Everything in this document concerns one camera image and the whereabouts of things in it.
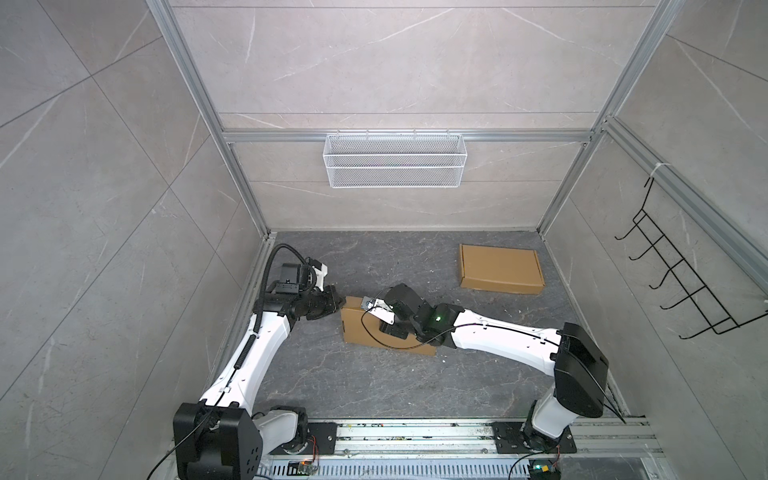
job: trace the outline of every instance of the brown cardboard box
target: brown cardboard box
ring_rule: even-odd
[[[535,250],[461,245],[462,287],[489,292],[541,293],[544,276]]]
[[[385,333],[381,333],[379,331],[379,318],[372,315],[367,314],[363,316],[365,313],[365,310],[360,308],[360,303],[362,303],[362,298],[359,298],[357,296],[348,296],[346,298],[346,303],[341,309],[341,323],[342,323],[342,329],[344,330],[344,341],[347,343],[357,343],[359,345],[366,345],[366,346],[378,346],[380,348],[385,348],[382,345],[379,345],[371,336],[374,336],[380,341],[381,343],[385,343],[386,345],[402,348],[407,346],[414,346],[420,344],[420,342],[411,334],[408,335],[408,338],[403,340],[399,339],[394,336],[386,335]],[[366,327],[368,328],[368,332],[363,328],[363,324],[366,324]],[[422,355],[431,355],[434,356],[436,352],[436,348],[432,345],[422,345],[420,347],[410,349],[410,350],[393,350],[394,352],[408,352],[408,353],[420,353]]]

